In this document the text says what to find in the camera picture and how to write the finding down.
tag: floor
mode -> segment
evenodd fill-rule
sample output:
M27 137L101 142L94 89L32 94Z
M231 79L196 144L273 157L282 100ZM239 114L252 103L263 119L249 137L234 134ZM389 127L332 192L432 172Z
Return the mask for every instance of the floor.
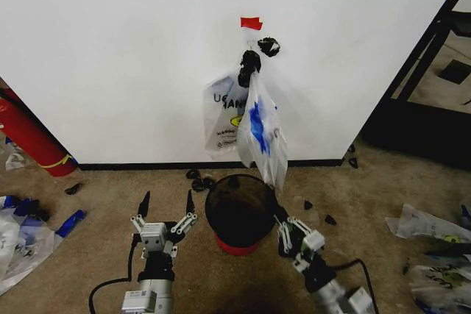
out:
M418 313L402 269L408 257L416 258L436 242L396 238L384 218L398 216L402 204L408 202L458 221L458 203L471 193L471 173L382 151L361 141L355 144L358 169L348 163L289 168L278 198L289 213L326 237L328 263L345 263L356 257L366 262L383 314ZM129 219L145 192L152 194L149 221L177 220L183 215L190 185L185 172L76 171L53 179L34 163L1 172L0 195L40 199L52 214L52 229L78 208L88 216L49 259L0 296L0 312L87 313L91 289L125 275L132 231ZM256 170L203 171L216 179L237 172L258 174ZM84 183L83 188L76 195L65 195L64 189L76 182ZM277 233L273 230L247 257L225 254L205 219L205 196L204 192L195 194L200 220L179 247L174 267L174 312L315 313L302 276L277 255ZM314 203L313 209L303 209L306 199ZM337 220L336 226L323 221L327 214ZM135 256L135 276L143 266ZM339 279L346 287L366 286L359 268L340 273ZM137 282L103 288L96 294L97 313L120 313L124 292L137 288Z

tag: black cable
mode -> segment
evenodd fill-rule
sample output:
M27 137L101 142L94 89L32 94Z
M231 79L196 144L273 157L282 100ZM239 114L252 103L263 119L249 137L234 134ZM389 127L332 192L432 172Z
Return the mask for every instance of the black cable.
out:
M366 268L366 264L364 263L364 261L362 259L355 259L355 260L353 260L349 263L346 263L346 264L332 266L332 268L335 271L342 271L342 270L346 270L348 268L351 268L352 266L354 266L356 264L361 264L361 267L363 268L363 272L365 273L365 277L366 277L366 283L368 284L369 294L370 294L371 300L373 302L373 307L375 308L375 313L380 314L380 311L378 309L378 305L376 304L376 298L375 298L375 292L373 291L373 285L371 283L371 279L369 278L368 268Z
M90 310L90 314L96 314L95 307L93 305L93 296L99 290L100 288L108 285L112 285L113 283L119 283L119 282L131 282L132 281L132 257L134 255L134 249L138 245L140 241L140 237L137 234L134 234L132 236L132 243L131 243L131 249L130 249L130 254L127 257L127 277L122 277L120 279L111 279L109 281L100 283L98 286L96 286L91 292L90 295L88 296L88 309Z

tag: metal bracket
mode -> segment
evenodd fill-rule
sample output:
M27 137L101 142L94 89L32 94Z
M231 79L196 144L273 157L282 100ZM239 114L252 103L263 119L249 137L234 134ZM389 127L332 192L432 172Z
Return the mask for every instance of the metal bracket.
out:
M197 219L198 215L196 213L187 213L180 221L178 221L175 227L170 229L170 232L177 233L178 235L181 235L182 233L187 234L191 227L196 223Z

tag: black metal frame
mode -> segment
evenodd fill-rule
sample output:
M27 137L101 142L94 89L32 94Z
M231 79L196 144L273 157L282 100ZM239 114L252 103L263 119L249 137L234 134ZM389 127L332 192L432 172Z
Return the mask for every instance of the black metal frame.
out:
M421 53L427 49L397 98L401 101L408 100L409 96L412 94L412 92L414 92L415 87L419 84L421 78L432 63L436 54L439 52L443 43L446 41L447 36L450 33L450 29L443 24L443 20L451 13L458 1L459 0L445 0L444 4L442 7L440 7L440 10L433 18L431 24L425 30L425 33L420 38L419 42L409 54L407 60L404 62L396 77L392 80L392 83L384 93L379 104L381 104L382 101L391 98L393 93L407 76L408 72L414 67L415 62L419 59Z

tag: red tag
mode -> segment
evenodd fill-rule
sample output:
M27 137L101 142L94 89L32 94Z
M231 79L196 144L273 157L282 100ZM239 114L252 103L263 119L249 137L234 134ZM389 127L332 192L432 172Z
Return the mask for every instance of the red tag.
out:
M249 27L250 29L261 29L263 22L260 18L241 18L241 27Z

